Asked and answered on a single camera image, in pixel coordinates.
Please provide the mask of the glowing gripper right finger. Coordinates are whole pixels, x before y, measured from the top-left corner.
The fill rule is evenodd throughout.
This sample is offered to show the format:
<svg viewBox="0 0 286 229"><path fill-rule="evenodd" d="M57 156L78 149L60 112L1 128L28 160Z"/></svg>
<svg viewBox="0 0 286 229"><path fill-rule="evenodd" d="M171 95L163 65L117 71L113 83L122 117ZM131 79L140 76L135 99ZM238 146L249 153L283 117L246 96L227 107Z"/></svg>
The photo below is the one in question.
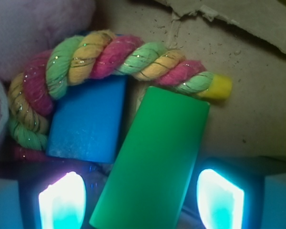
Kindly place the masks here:
<svg viewBox="0 0 286 229"><path fill-rule="evenodd" d="M201 156L188 195L202 228L286 229L286 156Z"/></svg>

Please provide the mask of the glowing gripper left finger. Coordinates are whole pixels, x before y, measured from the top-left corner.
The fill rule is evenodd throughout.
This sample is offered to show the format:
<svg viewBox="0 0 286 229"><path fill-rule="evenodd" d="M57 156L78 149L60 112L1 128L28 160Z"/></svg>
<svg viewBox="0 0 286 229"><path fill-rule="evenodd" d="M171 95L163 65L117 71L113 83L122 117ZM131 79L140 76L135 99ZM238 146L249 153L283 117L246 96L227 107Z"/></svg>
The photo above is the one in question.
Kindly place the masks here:
<svg viewBox="0 0 286 229"><path fill-rule="evenodd" d="M0 229L79 229L86 188L58 161L0 163Z"/></svg>

